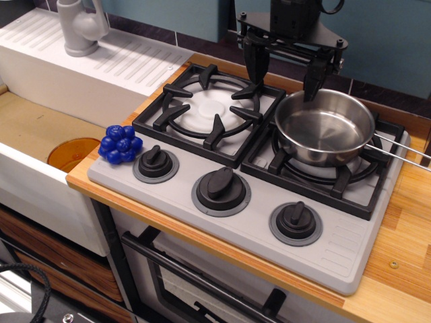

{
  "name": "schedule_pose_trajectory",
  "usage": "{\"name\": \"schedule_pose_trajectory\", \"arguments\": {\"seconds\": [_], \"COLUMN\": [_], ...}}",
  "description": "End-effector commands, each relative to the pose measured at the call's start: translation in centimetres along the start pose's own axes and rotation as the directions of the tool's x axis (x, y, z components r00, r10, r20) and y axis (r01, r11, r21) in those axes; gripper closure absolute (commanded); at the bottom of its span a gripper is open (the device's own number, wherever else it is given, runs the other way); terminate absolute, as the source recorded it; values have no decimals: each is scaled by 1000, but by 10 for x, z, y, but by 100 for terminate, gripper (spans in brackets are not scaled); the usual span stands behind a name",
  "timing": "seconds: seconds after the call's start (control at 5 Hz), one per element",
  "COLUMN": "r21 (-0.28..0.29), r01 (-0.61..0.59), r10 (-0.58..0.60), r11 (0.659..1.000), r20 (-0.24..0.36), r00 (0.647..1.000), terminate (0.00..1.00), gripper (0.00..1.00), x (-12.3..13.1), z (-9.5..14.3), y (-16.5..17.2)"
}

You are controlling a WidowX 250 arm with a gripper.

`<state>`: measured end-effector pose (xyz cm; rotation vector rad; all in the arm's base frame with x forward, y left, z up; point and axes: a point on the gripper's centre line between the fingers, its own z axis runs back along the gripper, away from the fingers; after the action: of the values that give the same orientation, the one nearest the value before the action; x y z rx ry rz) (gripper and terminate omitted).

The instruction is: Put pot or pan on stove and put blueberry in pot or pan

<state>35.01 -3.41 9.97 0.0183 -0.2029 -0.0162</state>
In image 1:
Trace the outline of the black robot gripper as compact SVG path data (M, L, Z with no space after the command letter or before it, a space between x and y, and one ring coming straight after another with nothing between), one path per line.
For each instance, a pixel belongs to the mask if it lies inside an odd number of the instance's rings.
M269 55L307 65L304 76L304 102L315 99L330 74L343 66L342 54L348 42L320 21L322 13L338 13L344 2L332 9L322 1L271 1L270 11L242 11L238 43L242 45L248 77L260 84L269 68Z

